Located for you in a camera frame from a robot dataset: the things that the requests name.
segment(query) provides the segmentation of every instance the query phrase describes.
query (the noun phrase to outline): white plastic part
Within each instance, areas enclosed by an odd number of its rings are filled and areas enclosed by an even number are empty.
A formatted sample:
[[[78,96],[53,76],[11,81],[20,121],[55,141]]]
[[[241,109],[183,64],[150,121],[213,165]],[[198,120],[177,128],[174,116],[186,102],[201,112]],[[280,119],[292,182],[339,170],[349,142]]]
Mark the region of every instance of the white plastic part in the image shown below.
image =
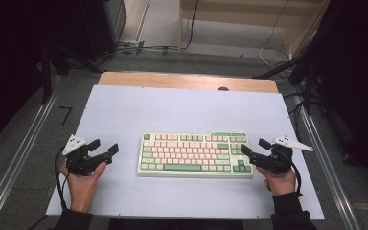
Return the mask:
[[[85,138],[78,137],[78,136],[71,134],[70,138],[68,139],[67,145],[65,145],[65,148],[62,154],[67,155],[73,150],[76,150],[79,147],[83,146],[87,142],[88,141]]]
[[[287,136],[274,138],[274,143],[282,145],[284,147],[299,149],[299,150],[307,150],[307,151],[313,151],[312,147],[306,146],[304,144],[301,144],[298,141],[295,141]]]

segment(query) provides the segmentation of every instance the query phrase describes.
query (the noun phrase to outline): desk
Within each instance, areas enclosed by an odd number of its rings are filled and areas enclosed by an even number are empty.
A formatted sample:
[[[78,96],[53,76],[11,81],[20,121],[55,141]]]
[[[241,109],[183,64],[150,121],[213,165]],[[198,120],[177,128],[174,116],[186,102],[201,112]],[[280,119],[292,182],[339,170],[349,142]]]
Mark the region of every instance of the desk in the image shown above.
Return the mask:
[[[278,28],[281,39],[291,42],[295,57],[318,27],[329,0],[200,0],[195,20],[246,24]],[[181,48],[183,19],[193,19],[196,0],[180,0],[178,48]]]
[[[258,146],[259,138],[270,140],[285,134],[295,138],[283,98],[276,92],[195,89],[201,86],[216,89],[217,85],[221,87],[226,82],[224,86],[235,90],[235,85],[242,88],[245,81],[250,85],[271,85],[267,88],[277,91],[271,80],[103,74],[99,85],[91,92],[76,135],[88,140],[101,139],[102,145],[95,153],[106,151],[115,142],[119,143],[120,151],[99,181],[91,212],[126,218],[269,218],[274,210],[271,193],[258,173],[253,179],[141,177],[137,174],[140,135],[149,130],[198,133],[244,130],[249,133],[253,149],[266,154],[269,152]],[[156,88],[156,82],[181,89]],[[310,211],[313,219],[323,219],[300,150],[294,151],[293,159],[303,179],[302,206]],[[68,188],[65,188],[64,198],[69,200]],[[47,214],[60,213],[58,194],[54,193]]]

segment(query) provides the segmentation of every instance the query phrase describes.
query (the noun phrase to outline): black sleeve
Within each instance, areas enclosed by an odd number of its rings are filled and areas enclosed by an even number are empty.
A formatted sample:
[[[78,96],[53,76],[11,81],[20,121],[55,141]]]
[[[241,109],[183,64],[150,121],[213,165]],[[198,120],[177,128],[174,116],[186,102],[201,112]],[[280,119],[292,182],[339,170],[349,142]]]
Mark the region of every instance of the black sleeve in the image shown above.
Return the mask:
[[[52,230],[88,230],[92,214],[85,214],[65,209]]]
[[[274,195],[273,201],[275,214],[271,215],[271,220],[274,230],[317,229],[310,213],[301,208],[297,193]]]

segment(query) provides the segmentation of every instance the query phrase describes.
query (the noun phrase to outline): spacebar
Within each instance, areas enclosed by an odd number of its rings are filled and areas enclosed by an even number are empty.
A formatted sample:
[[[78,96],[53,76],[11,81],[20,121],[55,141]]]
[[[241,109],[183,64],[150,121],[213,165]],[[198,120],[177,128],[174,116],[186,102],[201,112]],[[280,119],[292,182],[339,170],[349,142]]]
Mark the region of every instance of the spacebar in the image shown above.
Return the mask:
[[[201,171],[200,165],[164,165],[165,171]]]

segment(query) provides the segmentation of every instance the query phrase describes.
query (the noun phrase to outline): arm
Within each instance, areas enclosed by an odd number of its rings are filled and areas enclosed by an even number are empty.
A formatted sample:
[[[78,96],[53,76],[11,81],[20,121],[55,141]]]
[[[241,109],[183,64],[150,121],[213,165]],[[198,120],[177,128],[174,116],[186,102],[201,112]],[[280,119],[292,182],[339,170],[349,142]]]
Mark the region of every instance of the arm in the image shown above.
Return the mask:
[[[70,209],[61,213],[59,221],[52,230],[87,230],[91,223],[92,214],[89,210],[95,196],[97,182],[104,173],[106,163],[102,162],[97,169],[88,176],[69,174],[65,163],[61,166],[61,173],[68,175],[67,183],[71,195]]]
[[[265,178],[264,184],[273,193],[274,214],[271,215],[274,230],[317,229],[311,222],[310,213],[303,211],[295,193],[295,173],[289,170],[280,175],[257,168]]]

